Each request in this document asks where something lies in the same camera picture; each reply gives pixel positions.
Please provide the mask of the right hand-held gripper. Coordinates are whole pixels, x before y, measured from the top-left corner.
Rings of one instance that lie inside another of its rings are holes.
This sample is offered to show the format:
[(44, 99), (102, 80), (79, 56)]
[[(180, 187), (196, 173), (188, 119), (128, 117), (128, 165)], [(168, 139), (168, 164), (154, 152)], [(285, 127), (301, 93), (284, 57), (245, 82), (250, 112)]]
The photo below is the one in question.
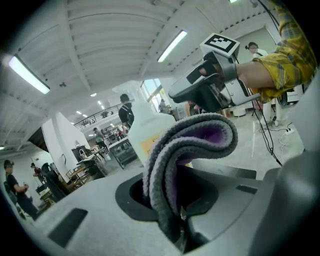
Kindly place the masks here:
[(201, 44), (201, 64), (209, 59), (220, 65), (224, 78), (215, 75), (204, 77), (198, 67), (177, 80), (168, 95), (175, 103), (192, 102), (206, 112), (215, 113), (229, 106), (240, 106), (260, 98), (240, 79), (237, 56), (240, 43), (234, 39), (212, 33)]

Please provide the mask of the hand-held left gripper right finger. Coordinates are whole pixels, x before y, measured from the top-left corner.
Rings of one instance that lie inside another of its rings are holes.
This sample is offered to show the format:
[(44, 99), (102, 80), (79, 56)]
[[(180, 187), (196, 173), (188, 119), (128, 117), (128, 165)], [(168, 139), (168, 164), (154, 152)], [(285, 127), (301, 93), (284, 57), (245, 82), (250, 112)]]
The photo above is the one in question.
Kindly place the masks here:
[(319, 222), (319, 161), (292, 159), (263, 180), (185, 168), (186, 256), (301, 252)]

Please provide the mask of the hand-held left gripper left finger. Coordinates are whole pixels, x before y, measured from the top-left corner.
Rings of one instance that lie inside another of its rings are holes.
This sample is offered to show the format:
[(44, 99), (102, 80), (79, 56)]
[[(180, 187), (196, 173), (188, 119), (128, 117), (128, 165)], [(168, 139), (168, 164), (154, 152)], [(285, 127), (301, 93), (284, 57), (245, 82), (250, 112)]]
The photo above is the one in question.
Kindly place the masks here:
[(144, 205), (142, 177), (131, 169), (90, 181), (43, 213), (36, 228), (71, 256), (179, 256)]

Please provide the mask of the white soap pump bottle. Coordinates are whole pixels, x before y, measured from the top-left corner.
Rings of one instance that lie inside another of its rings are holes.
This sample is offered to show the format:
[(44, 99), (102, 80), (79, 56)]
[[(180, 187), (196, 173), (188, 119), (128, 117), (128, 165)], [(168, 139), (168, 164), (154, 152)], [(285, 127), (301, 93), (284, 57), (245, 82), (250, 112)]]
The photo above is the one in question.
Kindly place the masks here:
[(134, 121), (127, 137), (140, 162), (145, 166), (154, 143), (176, 120), (172, 115), (153, 111), (143, 100), (134, 101), (131, 110)]

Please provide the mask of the purple grey cloth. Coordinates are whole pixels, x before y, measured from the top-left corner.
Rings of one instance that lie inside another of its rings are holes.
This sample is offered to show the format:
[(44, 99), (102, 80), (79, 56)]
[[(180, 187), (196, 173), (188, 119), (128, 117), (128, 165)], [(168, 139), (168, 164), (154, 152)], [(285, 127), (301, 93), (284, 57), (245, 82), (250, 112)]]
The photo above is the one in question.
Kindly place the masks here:
[(184, 118), (153, 144), (144, 167), (142, 198), (157, 213), (159, 228), (171, 242), (176, 243), (181, 236), (175, 188), (177, 166), (194, 159), (225, 158), (237, 144), (236, 126), (218, 113)]

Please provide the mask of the person's right forearm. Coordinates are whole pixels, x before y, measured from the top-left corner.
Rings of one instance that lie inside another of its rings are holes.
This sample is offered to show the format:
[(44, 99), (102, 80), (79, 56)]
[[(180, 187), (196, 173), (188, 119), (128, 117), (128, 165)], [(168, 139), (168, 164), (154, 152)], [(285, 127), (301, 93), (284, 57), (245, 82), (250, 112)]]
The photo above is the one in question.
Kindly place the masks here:
[(281, 96), (298, 85), (309, 82), (320, 62), (316, 34), (309, 22), (299, 22), (282, 0), (269, 0), (279, 18), (281, 37), (274, 52), (236, 66), (239, 78), (263, 103)]

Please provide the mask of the person's right hand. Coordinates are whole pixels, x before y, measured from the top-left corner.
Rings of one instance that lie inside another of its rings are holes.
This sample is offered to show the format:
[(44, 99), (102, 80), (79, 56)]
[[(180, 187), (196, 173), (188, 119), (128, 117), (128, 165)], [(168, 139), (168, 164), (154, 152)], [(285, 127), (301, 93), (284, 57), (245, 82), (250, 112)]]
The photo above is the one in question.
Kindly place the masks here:
[(212, 59), (205, 60), (198, 67), (198, 71), (204, 77), (215, 75), (221, 79), (224, 78), (221, 66), (218, 63), (214, 63)]

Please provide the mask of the long ceiling lamp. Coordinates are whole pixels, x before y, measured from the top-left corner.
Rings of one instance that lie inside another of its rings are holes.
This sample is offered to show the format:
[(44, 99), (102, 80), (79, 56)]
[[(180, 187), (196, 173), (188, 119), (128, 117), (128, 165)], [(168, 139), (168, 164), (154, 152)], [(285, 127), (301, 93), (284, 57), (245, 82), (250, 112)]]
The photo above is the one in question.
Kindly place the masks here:
[(31, 72), (16, 55), (9, 60), (8, 65), (24, 81), (42, 94), (46, 95), (50, 92), (50, 88)]
[(162, 63), (170, 55), (173, 49), (186, 37), (188, 33), (185, 30), (181, 30), (176, 37), (168, 44), (163, 53), (157, 59), (158, 63)]

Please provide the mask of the wooden shelf rack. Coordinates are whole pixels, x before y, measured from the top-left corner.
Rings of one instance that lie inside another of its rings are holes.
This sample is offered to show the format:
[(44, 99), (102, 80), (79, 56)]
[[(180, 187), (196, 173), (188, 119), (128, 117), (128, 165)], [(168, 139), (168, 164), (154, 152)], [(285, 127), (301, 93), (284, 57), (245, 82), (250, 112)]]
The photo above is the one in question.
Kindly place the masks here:
[(69, 189), (82, 184), (81, 179), (86, 175), (87, 168), (84, 166), (77, 166), (75, 169), (69, 170), (65, 177), (68, 178), (67, 187)]

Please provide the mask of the black office chair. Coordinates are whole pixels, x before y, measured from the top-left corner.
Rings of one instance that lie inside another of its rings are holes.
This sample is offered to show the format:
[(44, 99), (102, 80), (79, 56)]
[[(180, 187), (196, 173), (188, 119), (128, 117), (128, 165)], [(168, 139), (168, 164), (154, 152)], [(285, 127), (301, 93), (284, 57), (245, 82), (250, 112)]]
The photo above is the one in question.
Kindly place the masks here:
[(42, 165), (41, 171), (46, 179), (47, 186), (52, 192), (55, 201), (59, 202), (66, 196), (66, 194), (62, 189), (62, 184), (59, 181), (58, 175), (47, 162)]

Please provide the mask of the white counter chrome faucet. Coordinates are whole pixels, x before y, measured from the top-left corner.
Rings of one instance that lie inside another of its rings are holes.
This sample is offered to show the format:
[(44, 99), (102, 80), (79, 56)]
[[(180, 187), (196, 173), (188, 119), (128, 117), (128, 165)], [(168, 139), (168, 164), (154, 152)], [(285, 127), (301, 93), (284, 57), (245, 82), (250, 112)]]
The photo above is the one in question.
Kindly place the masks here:
[(80, 165), (83, 162), (83, 160), (98, 160), (97, 156), (92, 152), (91, 149), (86, 148), (85, 145), (81, 145), (77, 140), (75, 141), (75, 148), (73, 148), (71, 151), (75, 159), (77, 160), (77, 165)]

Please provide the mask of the grey shelf table white top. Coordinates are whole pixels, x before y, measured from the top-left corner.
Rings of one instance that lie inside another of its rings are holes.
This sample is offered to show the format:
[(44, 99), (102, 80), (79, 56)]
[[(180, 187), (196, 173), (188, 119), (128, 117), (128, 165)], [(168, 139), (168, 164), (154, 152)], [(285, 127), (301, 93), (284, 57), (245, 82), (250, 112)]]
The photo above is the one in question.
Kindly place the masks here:
[(108, 150), (122, 169), (138, 158), (127, 137), (111, 144)]

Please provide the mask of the black mezzanine railing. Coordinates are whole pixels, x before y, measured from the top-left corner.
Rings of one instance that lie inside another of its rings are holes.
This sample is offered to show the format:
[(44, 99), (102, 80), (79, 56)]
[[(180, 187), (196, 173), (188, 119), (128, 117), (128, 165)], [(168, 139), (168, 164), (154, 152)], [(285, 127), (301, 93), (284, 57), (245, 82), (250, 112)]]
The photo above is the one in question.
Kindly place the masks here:
[(92, 114), (88, 117), (84, 117), (82, 120), (73, 124), (73, 126), (75, 126), (79, 130), (82, 130), (89, 125), (96, 124), (98, 121), (104, 120), (109, 117), (115, 117), (118, 114), (121, 106), (122, 104), (117, 104), (112, 107), (102, 109), (100, 112)]

